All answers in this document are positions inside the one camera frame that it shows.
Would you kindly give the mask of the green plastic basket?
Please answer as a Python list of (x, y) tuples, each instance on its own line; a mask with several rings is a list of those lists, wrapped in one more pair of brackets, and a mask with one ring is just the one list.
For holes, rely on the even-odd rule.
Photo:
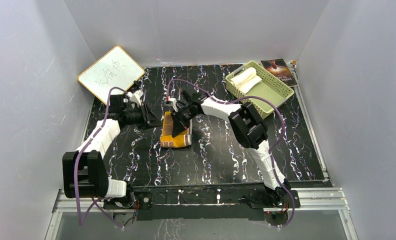
[[(234, 83), (234, 78), (239, 76), (242, 76), (242, 79), (247, 77), (248, 83), (251, 82), (251, 79), (255, 78), (259, 80), (259, 82), (256, 82), (247, 92), (244, 92), (242, 87), (238, 87)], [(284, 104), (295, 93), (291, 87), (253, 60), (248, 61), (228, 74), (225, 79), (226, 89), (237, 99), (246, 96), (259, 97), (269, 101), (277, 108)]]

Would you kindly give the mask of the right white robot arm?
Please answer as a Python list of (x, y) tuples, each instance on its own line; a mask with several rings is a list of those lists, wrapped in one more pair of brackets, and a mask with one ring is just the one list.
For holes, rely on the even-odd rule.
[(268, 127), (251, 102), (230, 103), (213, 95), (183, 90), (184, 101), (166, 98), (172, 107), (171, 135), (176, 137), (191, 125), (197, 115), (207, 115), (230, 123), (237, 142), (254, 159), (263, 177), (263, 199), (274, 207), (281, 207), (288, 199), (291, 186), (278, 167), (269, 144)]

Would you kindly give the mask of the wood framed whiteboard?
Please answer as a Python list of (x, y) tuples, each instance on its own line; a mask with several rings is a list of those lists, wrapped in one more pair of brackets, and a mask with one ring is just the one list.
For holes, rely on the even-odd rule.
[(140, 66), (121, 46), (116, 45), (95, 63), (83, 71), (77, 80), (103, 104), (107, 103), (109, 93), (121, 94), (120, 90), (110, 91), (113, 87), (128, 90), (145, 74)]

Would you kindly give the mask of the orange towel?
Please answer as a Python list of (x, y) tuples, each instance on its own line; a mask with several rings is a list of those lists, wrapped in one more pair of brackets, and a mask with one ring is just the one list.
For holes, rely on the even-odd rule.
[(192, 124), (176, 137), (172, 136), (174, 121), (169, 111), (164, 113), (160, 146), (162, 148), (185, 148), (192, 144)]

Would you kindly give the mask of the white towel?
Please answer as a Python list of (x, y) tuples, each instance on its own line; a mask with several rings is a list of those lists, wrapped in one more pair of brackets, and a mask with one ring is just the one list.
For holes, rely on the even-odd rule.
[(230, 82), (239, 91), (247, 94), (255, 85), (262, 82), (262, 78), (257, 75), (257, 70), (254, 67), (249, 67), (240, 74), (234, 76)]

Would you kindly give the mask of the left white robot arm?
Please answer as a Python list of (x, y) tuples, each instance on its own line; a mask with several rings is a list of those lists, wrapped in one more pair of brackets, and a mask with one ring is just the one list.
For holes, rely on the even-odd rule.
[(142, 96), (141, 90), (111, 95), (107, 115), (97, 122), (81, 146), (63, 155), (63, 190), (67, 198), (116, 198), (123, 208), (133, 206), (136, 198), (128, 190), (128, 183), (108, 176), (103, 160), (123, 128), (136, 126), (148, 130), (162, 125), (141, 100)]

